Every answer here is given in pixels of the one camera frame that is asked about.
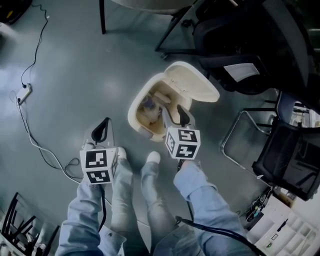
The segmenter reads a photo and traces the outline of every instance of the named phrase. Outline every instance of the jeans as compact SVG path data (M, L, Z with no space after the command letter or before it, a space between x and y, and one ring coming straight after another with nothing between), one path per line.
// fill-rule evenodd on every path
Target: jeans
M151 254L156 245L178 226L169 212L166 200L157 185L159 165L147 162L141 169L141 191L147 205L147 218L151 230ZM126 159L119 159L113 178L111 230L124 236L126 256L150 255L138 229L132 204L133 172Z

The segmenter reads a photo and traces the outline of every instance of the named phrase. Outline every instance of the white sneaker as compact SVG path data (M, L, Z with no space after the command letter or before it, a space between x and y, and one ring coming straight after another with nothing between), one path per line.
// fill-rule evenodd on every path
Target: white sneaker
M148 157L146 159L146 163L155 162L155 163L159 164L160 163L160 159L161 159L160 154L157 151L152 151L148 155Z
M118 146L118 157L122 159L127 159L126 150L121 146Z

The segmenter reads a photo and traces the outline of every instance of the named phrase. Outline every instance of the floor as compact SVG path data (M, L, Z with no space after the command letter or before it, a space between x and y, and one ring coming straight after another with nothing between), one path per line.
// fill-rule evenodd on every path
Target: floor
M163 143L143 138L127 121L131 102L151 76L164 71L175 60L198 67L193 57L170 56L162 60L160 54L154 52L171 18L131 10L106 0L109 31L102 35L98 1L42 0L35 1L37 3L47 9L49 22L36 65L31 75L26 72L23 77L25 83L32 85L23 110L27 112L34 137L65 166L70 159L79 157L87 128L101 118L110 117L116 145L126 148L136 174L133 204L137 218L148 223L139 171L153 150L161 153L160 189L169 209L174 216L189 218L187 204L173 185L177 161L168 157ZM18 92L21 88L21 74L33 61L44 22L44 13L31 7L16 24L0 27L4 37L0 48L0 208L6 211L18 191L37 214L60 224L66 219L69 202L76 196L77 184L62 171L45 164L39 151L30 144L20 114L9 99L10 91ZM191 28L178 25L164 46L192 47L191 32ZM193 101L191 107L201 131L198 158L209 181L217 185L231 209L243 212L265 185L225 158L220 152L220 143L239 110L261 106L264 100L274 99L275 94L272 90L257 96L226 92L211 81L220 92L219 101ZM233 149L231 153L242 153L240 161L248 168L257 157L244 152L257 154L263 145L256 139L263 134L255 134L241 128L239 136L229 145ZM80 166L71 167L70 172L74 176L82 175ZM110 185L106 187L106 197L112 198ZM109 226L110 221L111 210L107 206L105 224ZM149 229L144 225L139 228L150 244Z

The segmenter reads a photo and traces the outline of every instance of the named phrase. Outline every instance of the chair wheel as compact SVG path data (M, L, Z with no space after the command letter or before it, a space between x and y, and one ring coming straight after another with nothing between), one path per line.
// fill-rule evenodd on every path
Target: chair wheel
M182 21L181 26L188 28L192 25L192 19L185 19Z
M164 53L161 53L160 58L165 60L166 58L168 58L168 56L169 56L169 54L164 52Z

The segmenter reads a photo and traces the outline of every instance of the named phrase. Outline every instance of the open bin lid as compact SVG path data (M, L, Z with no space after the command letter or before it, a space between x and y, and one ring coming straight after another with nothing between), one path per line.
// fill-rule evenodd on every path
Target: open bin lid
M220 97L214 85L194 66L186 62L177 61L164 73L170 80L170 86L179 94L186 94L200 102L216 102Z

